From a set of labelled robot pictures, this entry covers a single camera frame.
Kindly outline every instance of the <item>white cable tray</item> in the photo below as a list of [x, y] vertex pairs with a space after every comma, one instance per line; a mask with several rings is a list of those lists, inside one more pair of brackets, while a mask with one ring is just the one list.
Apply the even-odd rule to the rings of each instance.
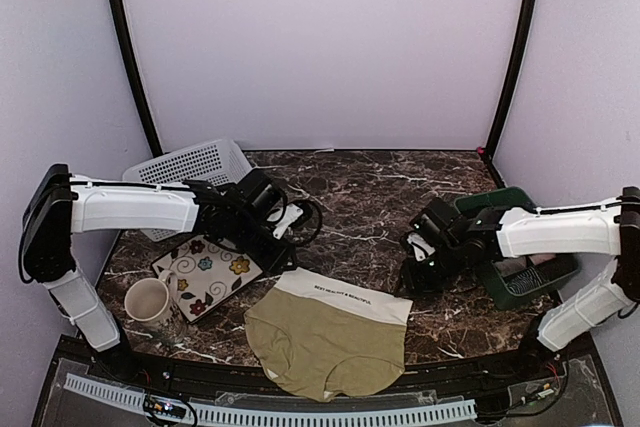
[[[67, 375], [64, 388], [103, 404], [144, 415], [142, 404], [145, 394], [141, 390], [122, 388], [75, 374]], [[198, 414], [199, 426], [215, 427], [422, 427], [476, 418], [474, 400], [408, 409], [328, 413], [269, 412], [190, 403]], [[189, 412], [182, 423], [191, 425], [192, 422]]]

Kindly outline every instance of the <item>white arm segment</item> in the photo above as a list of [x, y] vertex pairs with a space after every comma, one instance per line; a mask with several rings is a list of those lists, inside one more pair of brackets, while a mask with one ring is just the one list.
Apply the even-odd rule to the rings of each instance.
[[635, 304], [619, 286], [611, 283], [617, 264], [616, 259], [611, 260], [586, 287], [544, 315], [538, 328], [542, 345], [557, 352], [620, 309]]
[[77, 326], [87, 342], [97, 352], [116, 346], [120, 342], [118, 327], [111, 313], [104, 306], [96, 290], [76, 267], [54, 282], [44, 282], [69, 316], [69, 322]]
[[[101, 182], [84, 176], [74, 176], [73, 181]], [[74, 185], [71, 190], [78, 195], [73, 201], [72, 233], [102, 229], [191, 232], [198, 215], [191, 192], [92, 184]]]
[[507, 211], [500, 220], [502, 228], [496, 233], [504, 257], [540, 253], [594, 252], [620, 254], [620, 226], [614, 218], [620, 206], [607, 199], [597, 210], [532, 214], [519, 207]]

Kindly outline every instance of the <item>floral plate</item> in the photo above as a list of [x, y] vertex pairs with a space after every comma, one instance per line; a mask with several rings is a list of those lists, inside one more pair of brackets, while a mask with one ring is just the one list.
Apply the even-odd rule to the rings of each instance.
[[178, 274], [176, 302], [189, 323], [262, 274], [247, 255], [221, 249], [202, 235], [180, 244], [152, 266], [156, 275], [163, 270]]

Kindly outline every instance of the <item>white waistband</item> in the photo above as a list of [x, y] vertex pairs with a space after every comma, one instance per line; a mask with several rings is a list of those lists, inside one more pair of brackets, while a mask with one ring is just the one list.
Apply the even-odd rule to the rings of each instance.
[[300, 268], [282, 274], [274, 288], [387, 324], [406, 325], [412, 304], [407, 299], [356, 287]]

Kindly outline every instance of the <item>mug handle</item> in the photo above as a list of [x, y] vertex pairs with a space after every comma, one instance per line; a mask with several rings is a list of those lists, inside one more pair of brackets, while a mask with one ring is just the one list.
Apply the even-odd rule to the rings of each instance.
[[169, 297], [171, 297], [172, 300], [176, 300], [178, 296], [178, 274], [172, 270], [163, 270], [160, 272], [158, 280], [169, 288]]

